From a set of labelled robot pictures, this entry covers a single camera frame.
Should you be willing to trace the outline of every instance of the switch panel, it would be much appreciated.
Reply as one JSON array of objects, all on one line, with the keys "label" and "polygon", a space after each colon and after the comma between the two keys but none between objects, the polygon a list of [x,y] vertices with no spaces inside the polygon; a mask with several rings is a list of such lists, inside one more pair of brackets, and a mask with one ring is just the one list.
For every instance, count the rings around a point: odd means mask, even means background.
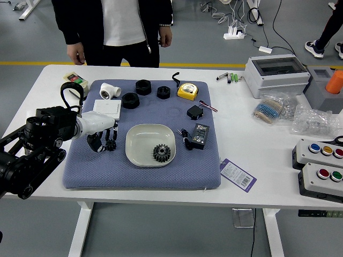
[{"label": "switch panel", "polygon": [[300,194],[343,203],[342,176],[341,168],[307,163],[298,174]]},{"label": "switch panel", "polygon": [[343,147],[301,139],[292,151],[293,168],[301,170],[308,162],[343,168]]}]

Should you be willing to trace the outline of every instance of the hand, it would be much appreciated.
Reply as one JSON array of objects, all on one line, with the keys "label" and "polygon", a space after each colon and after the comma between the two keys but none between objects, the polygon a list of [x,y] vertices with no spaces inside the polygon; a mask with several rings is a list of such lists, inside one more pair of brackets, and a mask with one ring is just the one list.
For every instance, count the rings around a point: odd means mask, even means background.
[{"label": "hand", "polygon": [[162,47],[170,47],[172,43],[172,30],[170,27],[160,27],[159,34],[161,37],[161,46]]},{"label": "hand", "polygon": [[76,65],[85,64],[84,46],[82,43],[67,44],[66,54]]}]

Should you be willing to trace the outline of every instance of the plastic bag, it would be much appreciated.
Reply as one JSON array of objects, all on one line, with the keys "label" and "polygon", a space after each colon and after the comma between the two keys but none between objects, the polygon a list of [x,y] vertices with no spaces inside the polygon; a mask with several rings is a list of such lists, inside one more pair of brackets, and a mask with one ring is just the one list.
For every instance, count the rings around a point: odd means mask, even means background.
[{"label": "plastic bag", "polygon": [[297,105],[292,123],[292,132],[309,135],[336,137],[339,129],[339,120],[332,116],[331,111],[319,111]]},{"label": "plastic bag", "polygon": [[292,121],[298,104],[296,96],[282,92],[269,92],[261,95],[260,104],[255,108],[253,116],[269,124],[276,121]]}]

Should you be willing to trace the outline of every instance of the black jacket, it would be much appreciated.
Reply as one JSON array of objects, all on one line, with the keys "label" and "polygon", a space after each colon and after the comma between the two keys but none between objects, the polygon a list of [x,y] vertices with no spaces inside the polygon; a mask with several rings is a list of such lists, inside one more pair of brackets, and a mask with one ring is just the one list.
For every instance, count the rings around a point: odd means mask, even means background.
[{"label": "black jacket", "polygon": [[[172,23],[170,0],[137,0],[139,15],[147,43],[158,47],[160,24]],[[56,22],[63,32],[66,44],[81,42],[85,55],[97,55],[103,48],[103,13],[101,0],[51,0]]]}]

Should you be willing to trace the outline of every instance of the red button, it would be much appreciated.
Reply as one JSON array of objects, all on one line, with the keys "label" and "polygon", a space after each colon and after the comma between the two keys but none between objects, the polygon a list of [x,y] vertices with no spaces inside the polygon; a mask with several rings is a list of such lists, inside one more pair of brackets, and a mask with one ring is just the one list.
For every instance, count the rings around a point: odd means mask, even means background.
[{"label": "red button", "polygon": [[342,159],[343,158],[343,150],[342,149],[336,149],[333,154],[335,155],[335,157]]},{"label": "red button", "polygon": [[330,176],[330,173],[325,169],[320,169],[317,171],[317,176],[321,179],[327,179]]}]

